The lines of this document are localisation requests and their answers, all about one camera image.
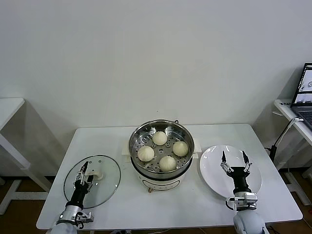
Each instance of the glass lid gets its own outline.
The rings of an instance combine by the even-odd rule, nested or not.
[[[83,207],[93,208],[107,201],[117,190],[120,182],[120,168],[116,161],[104,155],[90,156],[77,163],[68,173],[64,182],[64,194],[69,201],[75,190],[74,182],[85,162],[89,162],[85,172],[85,181],[93,177],[86,194]]]

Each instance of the wooden floor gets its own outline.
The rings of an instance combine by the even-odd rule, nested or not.
[[[283,179],[287,183],[287,179],[281,173]],[[312,185],[303,179],[299,171],[293,172],[293,175],[306,192],[309,199],[312,201]],[[7,180],[6,184],[0,186],[0,200],[2,200],[9,189],[12,180]],[[43,192],[30,179],[24,179],[18,189],[21,192]],[[304,219],[312,226],[312,207],[303,206],[295,193],[292,193],[297,202]],[[44,234],[46,231],[38,230],[36,222],[43,207],[44,201],[12,201],[4,215],[0,215],[0,233],[3,234]],[[272,227],[280,234],[312,234],[312,229],[308,227],[304,220],[296,222],[275,223]],[[132,231],[132,234],[148,234],[159,232],[161,230],[143,230]],[[196,229],[174,229],[164,232],[165,234],[235,234],[234,227],[219,227],[219,228],[199,228]],[[109,234],[111,231],[97,231],[95,234]]]

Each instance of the white plate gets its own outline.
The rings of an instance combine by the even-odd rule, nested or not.
[[[230,166],[242,166],[242,151],[233,146],[216,145],[207,149],[200,158],[200,172],[208,186],[224,198],[233,197],[234,182],[221,168],[222,151]],[[246,178],[247,184],[253,193],[257,193],[262,185],[262,177],[258,167],[253,163],[250,166],[250,174]]]

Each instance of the stainless steel steamer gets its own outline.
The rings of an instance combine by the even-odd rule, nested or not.
[[[167,142],[164,145],[153,143],[153,134],[163,131],[167,135]],[[189,146],[188,154],[178,157],[173,153],[173,145],[177,141],[184,141]],[[150,146],[154,150],[154,158],[149,162],[140,161],[137,152],[142,146]],[[131,162],[138,173],[141,182],[153,190],[164,191],[180,184],[189,169],[194,152],[194,140],[190,132],[175,122],[157,119],[146,122],[139,126],[130,136],[129,152]],[[162,172],[159,168],[159,161],[164,156],[172,156],[176,160],[176,169],[170,172]]]

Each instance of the white desk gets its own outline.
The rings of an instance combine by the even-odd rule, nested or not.
[[[290,99],[277,99],[274,102],[274,105],[288,120],[297,117],[297,115],[290,108],[291,102],[292,100]],[[308,128],[303,122],[295,123],[294,127],[296,130],[298,130],[302,137],[294,138],[291,143],[276,156],[274,164],[276,165],[277,169],[281,168],[292,156],[296,155],[300,149],[304,148],[305,146],[312,145],[312,131],[310,128]],[[302,176],[312,180],[312,167],[306,170]]]
[[[19,110],[19,108],[25,103],[22,98],[0,98],[0,130],[7,124],[12,116]],[[49,191],[51,183],[36,170],[31,167],[31,163],[24,158],[23,155],[2,135],[0,134],[0,145],[10,153],[10,159],[14,162],[27,176],[35,181],[45,191]],[[18,200],[44,200],[47,197],[47,193],[22,193],[15,192],[18,188],[21,180],[15,180],[11,185],[9,191],[0,204],[0,215],[4,214],[9,203],[12,199]]]
[[[248,124],[189,125],[186,128],[203,150],[228,144],[244,149],[259,167],[263,185],[258,193],[258,209],[265,222],[299,220],[302,213],[272,164],[259,139]],[[124,142],[135,127],[80,128],[72,139],[48,198],[37,221],[37,228],[49,229],[64,210],[63,183],[69,170],[83,158],[104,154],[113,157],[121,168],[116,193],[104,204],[86,209],[94,222],[86,230],[161,229],[233,225],[234,211],[225,206],[198,174],[199,159],[192,162],[185,179],[175,189],[147,192],[137,179],[131,163],[122,156]]]

